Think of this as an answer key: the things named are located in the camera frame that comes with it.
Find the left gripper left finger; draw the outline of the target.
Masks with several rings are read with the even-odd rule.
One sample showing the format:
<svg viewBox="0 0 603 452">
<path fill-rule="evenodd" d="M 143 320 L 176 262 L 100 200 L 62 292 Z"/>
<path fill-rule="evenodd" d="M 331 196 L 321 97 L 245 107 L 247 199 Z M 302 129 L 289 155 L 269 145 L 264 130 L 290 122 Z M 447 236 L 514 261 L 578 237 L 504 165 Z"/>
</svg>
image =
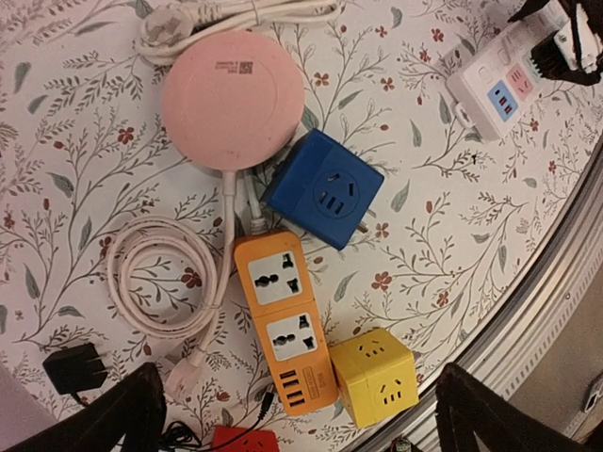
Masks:
<svg viewBox="0 0 603 452">
<path fill-rule="evenodd" d="M 166 420 L 162 380 L 144 363 L 89 406 L 56 422 L 6 370 L 1 370 L 3 451 L 157 451 Z"/>
</svg>

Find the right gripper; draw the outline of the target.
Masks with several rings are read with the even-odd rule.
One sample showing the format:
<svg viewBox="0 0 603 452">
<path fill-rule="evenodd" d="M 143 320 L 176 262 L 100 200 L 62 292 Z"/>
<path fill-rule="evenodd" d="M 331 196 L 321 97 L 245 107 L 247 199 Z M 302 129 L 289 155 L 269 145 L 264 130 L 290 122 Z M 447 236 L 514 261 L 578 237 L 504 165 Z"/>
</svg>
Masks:
<svg viewBox="0 0 603 452">
<path fill-rule="evenodd" d="M 526 24 L 550 13 L 552 28 L 527 53 L 540 77 L 593 86 L 602 80 L 602 3 L 600 1 L 526 1 L 510 24 Z"/>
</svg>

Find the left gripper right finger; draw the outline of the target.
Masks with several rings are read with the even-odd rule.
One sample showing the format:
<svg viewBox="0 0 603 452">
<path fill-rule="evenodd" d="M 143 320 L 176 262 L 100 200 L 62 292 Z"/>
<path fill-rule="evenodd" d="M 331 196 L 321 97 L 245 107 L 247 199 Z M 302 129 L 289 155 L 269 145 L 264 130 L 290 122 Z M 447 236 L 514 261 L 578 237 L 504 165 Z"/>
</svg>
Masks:
<svg viewBox="0 0 603 452">
<path fill-rule="evenodd" d="M 509 404 L 456 363 L 447 363 L 436 384 L 440 448 L 447 452 L 600 451 L 602 427 L 580 444 Z"/>
</svg>

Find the yellow cube socket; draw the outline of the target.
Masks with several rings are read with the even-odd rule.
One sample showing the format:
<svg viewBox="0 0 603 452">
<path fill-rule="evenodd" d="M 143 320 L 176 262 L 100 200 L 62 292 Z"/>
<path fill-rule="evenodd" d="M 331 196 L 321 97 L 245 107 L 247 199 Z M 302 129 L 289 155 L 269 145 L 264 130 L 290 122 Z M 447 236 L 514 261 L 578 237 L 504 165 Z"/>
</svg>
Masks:
<svg viewBox="0 0 603 452">
<path fill-rule="evenodd" d="M 384 328 L 330 348 L 341 402 L 359 428 L 368 428 L 419 402 L 413 352 Z"/>
</svg>

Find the white multi-socket power strip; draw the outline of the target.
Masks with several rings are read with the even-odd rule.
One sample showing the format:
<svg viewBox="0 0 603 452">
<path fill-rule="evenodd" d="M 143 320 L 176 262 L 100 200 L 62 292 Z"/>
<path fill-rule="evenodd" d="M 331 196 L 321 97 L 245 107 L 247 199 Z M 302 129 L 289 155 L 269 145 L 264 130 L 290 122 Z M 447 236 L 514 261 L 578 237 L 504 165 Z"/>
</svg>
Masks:
<svg viewBox="0 0 603 452">
<path fill-rule="evenodd" d="M 531 46 L 552 28 L 551 14 L 504 28 L 451 75 L 446 86 L 465 128 L 492 141 L 505 137 L 540 94 L 545 81 L 530 66 Z"/>
</svg>

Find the red cube socket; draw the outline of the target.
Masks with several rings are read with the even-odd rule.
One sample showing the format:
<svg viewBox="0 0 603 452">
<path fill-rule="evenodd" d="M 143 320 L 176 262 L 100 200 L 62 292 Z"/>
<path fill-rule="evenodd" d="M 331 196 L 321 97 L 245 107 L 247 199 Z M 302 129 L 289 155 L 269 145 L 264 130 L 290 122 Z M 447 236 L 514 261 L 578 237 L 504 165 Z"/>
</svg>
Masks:
<svg viewBox="0 0 603 452">
<path fill-rule="evenodd" d="M 212 447 L 223 452 L 279 452 L 280 446 L 273 431 L 250 430 L 217 426 Z"/>
</svg>

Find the blue cube socket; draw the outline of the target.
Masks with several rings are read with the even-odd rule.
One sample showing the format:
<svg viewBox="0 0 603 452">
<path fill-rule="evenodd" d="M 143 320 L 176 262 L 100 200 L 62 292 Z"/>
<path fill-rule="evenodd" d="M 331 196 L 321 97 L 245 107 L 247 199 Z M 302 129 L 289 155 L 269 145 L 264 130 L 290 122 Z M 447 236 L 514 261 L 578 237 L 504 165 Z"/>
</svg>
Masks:
<svg viewBox="0 0 603 452">
<path fill-rule="evenodd" d="M 301 137 L 272 175 L 261 200 L 329 246 L 343 250 L 384 176 L 318 129 Z"/>
</svg>

